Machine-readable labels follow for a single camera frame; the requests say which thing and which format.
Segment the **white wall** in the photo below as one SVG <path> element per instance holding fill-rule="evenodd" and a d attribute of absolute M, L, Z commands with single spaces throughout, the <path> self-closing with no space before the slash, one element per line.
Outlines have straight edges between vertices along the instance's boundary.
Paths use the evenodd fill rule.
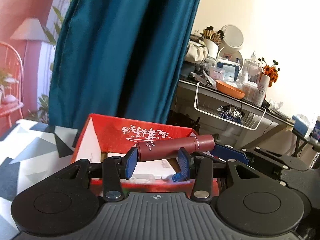
<path fill-rule="evenodd" d="M 289 116 L 302 113 L 312 119 L 320 114 L 316 92 L 311 92 L 320 78 L 315 57 L 320 50 L 319 8 L 320 0 L 201 0 L 193 29 L 239 27 L 244 58 L 255 50 L 268 63 L 279 62 L 279 79 L 268 89 L 267 99 L 283 101 L 281 110 Z M 314 63 L 303 57 L 314 58 Z"/>

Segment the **grey ribbed plate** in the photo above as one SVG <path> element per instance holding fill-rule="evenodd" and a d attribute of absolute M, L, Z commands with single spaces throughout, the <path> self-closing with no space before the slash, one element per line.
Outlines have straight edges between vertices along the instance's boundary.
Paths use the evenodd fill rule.
<path fill-rule="evenodd" d="M 106 203 L 94 221 L 66 236 L 39 237 L 20 233 L 15 240 L 299 240 L 293 233 L 252 237 L 224 225 L 211 207 L 184 193 L 130 193 Z"/>

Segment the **curtain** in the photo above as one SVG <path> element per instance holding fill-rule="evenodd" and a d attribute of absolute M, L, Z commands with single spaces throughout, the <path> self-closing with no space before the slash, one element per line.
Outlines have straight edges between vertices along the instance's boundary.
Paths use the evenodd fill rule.
<path fill-rule="evenodd" d="M 51 125 L 90 113 L 165 123 L 199 0 L 72 0 L 58 39 Z"/>

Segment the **silver bolt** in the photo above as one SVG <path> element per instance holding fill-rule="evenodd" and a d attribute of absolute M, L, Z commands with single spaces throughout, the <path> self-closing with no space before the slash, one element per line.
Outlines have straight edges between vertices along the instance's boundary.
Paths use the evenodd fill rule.
<path fill-rule="evenodd" d="M 116 200 L 116 199 L 121 198 L 121 193 L 116 190 L 110 190 L 106 193 L 106 197 L 109 199 Z"/>
<path fill-rule="evenodd" d="M 193 194 L 196 198 L 207 198 L 210 194 L 204 190 L 198 190 Z"/>

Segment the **orange plate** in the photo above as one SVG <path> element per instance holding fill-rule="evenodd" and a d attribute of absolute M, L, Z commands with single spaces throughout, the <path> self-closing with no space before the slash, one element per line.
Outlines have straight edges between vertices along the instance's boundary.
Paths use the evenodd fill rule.
<path fill-rule="evenodd" d="M 225 93 L 234 98 L 242 99 L 245 96 L 245 93 L 242 90 L 230 86 L 220 80 L 216 80 L 216 87 L 220 92 Z"/>

